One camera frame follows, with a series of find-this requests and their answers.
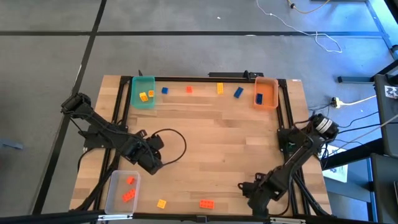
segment wooden table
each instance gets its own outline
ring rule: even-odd
[[[95,111],[111,121],[120,76],[103,78]],[[186,93],[191,85],[193,93]],[[287,80],[294,121],[308,118],[307,104],[300,80]],[[244,88],[239,99],[233,93]],[[162,95],[162,87],[169,88]],[[156,105],[153,110],[137,110],[130,106],[127,125],[130,133],[145,129],[148,134],[162,128],[174,128],[187,140],[187,152],[176,163],[161,168],[155,175],[138,165],[121,159],[120,170],[136,170],[141,175],[137,213],[251,215],[248,199],[238,189],[239,182],[254,180],[256,172],[267,173],[283,163],[276,130],[279,128],[276,110],[255,110],[252,83],[224,83],[224,94],[217,95],[214,82],[156,82]],[[177,158],[183,151],[183,141],[173,132],[160,136],[165,147],[162,161]],[[98,181],[103,149],[88,153],[81,162],[70,208],[79,206]],[[331,212],[319,161],[312,157],[303,166],[305,183],[317,202]],[[104,188],[100,208],[104,208],[108,184]],[[298,209],[302,203],[298,189]],[[159,199],[166,200],[164,209]],[[201,199],[214,200],[215,209],[199,208]],[[270,213],[280,213],[287,205],[287,194],[268,205]]]

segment black floor stripe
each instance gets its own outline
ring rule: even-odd
[[[86,71],[88,59],[90,58],[90,53],[94,46],[94,40],[96,37],[94,35],[94,33],[97,32],[98,27],[100,25],[101,18],[104,13],[105,5],[106,5],[106,0],[102,0],[101,4],[99,5],[98,13],[97,13],[97,16],[96,16],[96,19],[94,22],[93,29],[91,31],[90,38],[88,39],[85,53],[81,60],[80,69],[79,69],[78,75],[76,77],[75,84],[73,85],[73,88],[72,88],[72,95],[77,93],[80,89],[81,82],[83,80],[83,76]],[[33,215],[42,213],[43,206],[45,203],[45,198],[47,197],[47,193],[49,192],[52,176],[54,175],[55,168],[56,168],[57,162],[58,162],[58,158],[61,153],[62,144],[63,144],[63,141],[65,140],[68,125],[69,125],[69,118],[66,116],[63,116],[62,120],[61,120],[61,124],[57,131],[56,138],[54,139],[54,143],[53,143],[53,146],[50,151],[51,156],[48,161],[48,166],[46,168],[45,175],[42,178],[41,186],[39,187],[40,190],[39,190],[39,193],[37,194],[37,198],[36,198],[33,210],[32,210]]]
[[[0,31],[0,36],[69,37],[69,36],[88,36],[90,34],[92,34],[91,31],[24,31],[24,30]]]
[[[310,35],[315,35],[314,31],[307,31]],[[383,32],[318,32],[329,36],[343,37],[382,37]],[[306,36],[296,31],[98,31],[98,26],[94,31],[0,31],[0,36],[231,36],[231,35],[255,35],[255,36]]]
[[[318,34],[327,34],[329,36],[366,36],[366,37],[379,37],[382,35],[380,32],[318,32]],[[255,35],[255,36],[306,36],[301,32],[291,31],[99,31],[97,36],[179,36],[179,35]]]

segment blue lego brick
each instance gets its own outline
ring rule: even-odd
[[[169,92],[169,88],[163,87],[162,88],[162,93],[167,94]]]
[[[257,93],[256,103],[257,103],[258,105],[262,105],[262,94]]]
[[[243,92],[243,88],[238,87],[238,89],[236,90],[236,92],[234,94],[235,98],[239,98],[241,96],[242,92]]]

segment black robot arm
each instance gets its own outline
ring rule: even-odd
[[[164,144],[159,135],[144,139],[145,130],[137,134],[121,131],[116,124],[107,122],[95,113],[90,98],[82,93],[69,97],[61,107],[61,112],[71,119],[80,118],[89,122],[95,127],[97,134],[109,142],[119,155],[133,164],[138,162],[148,173],[153,175],[163,166],[159,150]]]
[[[253,215],[268,216],[267,205],[270,199],[278,201],[288,191],[292,176],[325,143],[329,143],[338,133],[338,125],[322,114],[312,116],[303,129],[290,130],[286,139],[292,146],[299,146],[296,152],[282,165],[267,174],[257,173],[254,182],[239,183]]]

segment table leg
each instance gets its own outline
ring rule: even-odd
[[[380,72],[377,72],[376,74],[387,74],[391,70],[395,69],[398,67],[398,60],[393,61],[391,64],[389,64],[386,68],[383,68]],[[374,76],[372,77],[337,77],[337,81],[339,83],[368,83],[372,84],[374,83]]]
[[[338,153],[321,160],[322,170],[339,167],[350,162],[359,161],[368,158],[372,153],[384,154],[384,145],[382,138],[367,142],[361,146]]]

